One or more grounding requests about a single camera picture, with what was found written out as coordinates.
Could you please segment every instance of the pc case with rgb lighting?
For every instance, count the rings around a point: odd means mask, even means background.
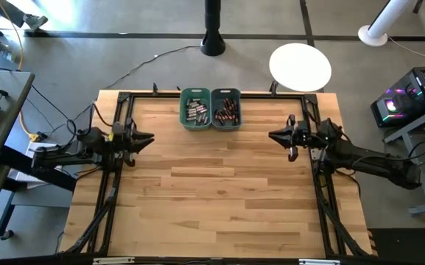
[[[378,127],[404,126],[425,114],[425,67],[415,67],[373,104]]]

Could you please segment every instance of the table leg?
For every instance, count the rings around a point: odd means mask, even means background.
[[[27,188],[27,183],[23,183],[17,180],[13,180],[10,177],[7,177],[3,184],[3,189],[7,191],[16,192],[19,189]]]
[[[65,190],[74,191],[77,181],[62,172],[59,172],[56,169],[32,169],[32,159],[27,157],[20,152],[8,147],[3,146],[0,152],[0,164],[7,165],[12,169],[16,169],[25,174],[29,174],[43,180],[47,183],[53,184],[55,186],[64,188]]]
[[[415,4],[415,7],[413,8],[413,13],[418,14],[418,11],[420,11],[421,5],[424,3],[424,0],[418,0],[417,4]]]
[[[7,224],[9,224],[9,220],[11,219],[11,216],[14,211],[14,205],[13,205],[13,197],[14,192],[11,192],[11,196],[7,200],[6,207],[4,208],[3,214],[0,218],[0,236],[4,235],[4,232],[6,232]]]

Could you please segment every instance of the black metal frame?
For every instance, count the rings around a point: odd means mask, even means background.
[[[68,191],[74,191],[74,187],[77,184],[77,180],[75,180],[73,177],[63,172],[59,172],[56,169],[44,169],[43,171],[33,170],[31,158],[8,146],[3,146],[1,148],[0,165],[9,166],[11,169],[15,169],[19,172],[32,175],[38,178],[39,180],[43,180],[47,183],[51,183],[60,188],[64,188],[65,190],[68,190]],[[17,185],[16,185],[15,180],[11,180],[10,178],[7,178],[5,180],[5,184],[3,188],[8,187],[10,190],[14,191],[13,189],[16,188],[16,186],[20,187],[22,185],[26,185],[26,184],[17,182]]]
[[[276,93],[276,86],[274,83],[272,84],[272,87],[270,89],[269,93],[243,93],[241,98],[242,99],[295,99],[299,100],[301,102],[301,110],[303,113],[303,119],[304,121],[307,121],[308,129],[311,130],[310,127],[310,121],[309,118],[309,109],[308,105],[311,105],[312,112],[313,112],[313,118],[317,123],[320,122],[320,112],[318,109],[318,102],[317,102],[317,96],[315,94],[293,94],[293,93]],[[170,91],[170,92],[158,92],[153,91],[151,92],[120,92],[117,99],[117,107],[116,107],[116,113],[114,115],[114,121],[120,121],[120,115],[122,110],[122,105],[127,102],[128,103],[128,109],[127,109],[127,118],[132,116],[133,112],[133,103],[135,101],[135,98],[179,98],[180,94],[177,91]],[[309,157],[312,157],[312,151],[309,149]],[[91,232],[94,231],[91,235],[88,236],[88,238],[85,238],[82,236],[78,240],[83,240],[84,243],[88,242],[88,251],[87,253],[80,253],[82,250],[82,246],[84,244],[78,245],[78,248],[74,248],[74,246],[70,249],[70,252],[60,252],[55,255],[48,255],[48,256],[40,256],[40,257],[28,257],[28,258],[11,258],[11,259],[4,259],[0,260],[0,264],[24,264],[24,265],[30,265],[30,264],[92,264],[94,258],[107,258],[108,257],[108,248],[109,248],[109,242],[110,242],[110,234],[112,231],[113,226],[113,218],[114,213],[116,210],[116,199],[117,199],[117,191],[119,190],[119,184],[120,184],[120,174],[122,173],[122,158],[114,158],[117,161],[121,161],[121,163],[116,166],[116,176],[113,183],[114,193],[111,191],[111,194],[113,193],[113,204],[111,204],[108,208],[108,215],[107,215],[107,221],[105,226],[105,232],[102,240],[102,246],[99,248],[99,251],[95,251],[96,245],[96,237],[97,237],[97,226],[100,223],[97,222],[97,225],[92,227],[91,225],[93,223],[96,223],[96,220],[93,220],[88,229],[85,231],[84,234],[86,234],[87,231],[91,229]],[[318,168],[315,163],[313,163],[313,160],[311,159],[311,168],[312,168],[312,177],[314,179],[314,185],[315,185],[315,195],[317,197],[317,209],[319,213],[319,219],[320,219],[320,228],[322,232],[322,238],[323,238],[323,246],[326,254],[327,259],[333,259],[338,260],[341,262],[341,264],[401,264],[397,261],[384,261],[381,259],[378,259],[375,256],[350,256],[346,255],[345,252],[345,242],[343,241],[343,236],[346,238],[351,238],[348,231],[344,228],[343,224],[340,222],[340,218],[338,215],[338,209],[337,209],[337,201],[335,197],[334,192],[334,186],[333,182],[331,181],[331,175],[330,174],[324,174],[325,180],[326,180],[326,188],[328,192],[328,204],[326,202],[323,202],[322,200],[319,200],[319,198],[322,198],[323,191],[322,191],[322,185],[320,183],[320,172],[318,172]],[[108,183],[108,177],[109,177],[110,171],[107,170],[103,173],[102,179],[101,179],[101,186],[99,187],[99,193],[98,198],[96,201],[96,210],[95,210],[95,216],[99,218],[99,213],[106,212],[105,204],[103,205],[105,193],[107,191],[107,183]],[[337,252],[335,252],[332,248],[331,242],[330,242],[330,234],[329,234],[329,227],[327,223],[327,216],[329,216],[329,213],[333,216],[333,218],[330,218],[330,220],[333,221],[335,225],[335,232],[337,237]],[[178,257],[135,257],[135,262],[138,264],[185,264],[191,261],[201,261],[202,263],[207,263],[210,265],[224,265],[224,264],[299,264],[299,259],[297,258],[178,258]]]

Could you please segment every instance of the wooden tabletop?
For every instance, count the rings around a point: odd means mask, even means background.
[[[106,121],[113,120],[118,92],[99,93]],[[336,95],[317,98],[321,118],[343,125]],[[154,133],[155,141],[136,156],[135,168],[124,165],[109,255],[324,258],[308,152],[290,163],[267,136],[290,113],[302,119],[300,102],[243,99],[243,125],[235,132],[185,130],[178,102],[135,101],[138,130]],[[93,126],[110,131],[96,116]],[[92,220],[100,178],[101,172],[78,182],[60,250]],[[333,179],[342,223],[371,252],[356,185]]]

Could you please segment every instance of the black stand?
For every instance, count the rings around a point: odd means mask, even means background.
[[[219,33],[221,0],[206,0],[206,35],[200,44],[200,51],[208,56],[217,56],[225,52],[225,42]]]
[[[32,159],[12,148],[3,146],[0,152],[0,164],[11,169],[30,174],[39,180],[51,183],[65,190],[74,191],[77,180],[56,169],[32,170]]]

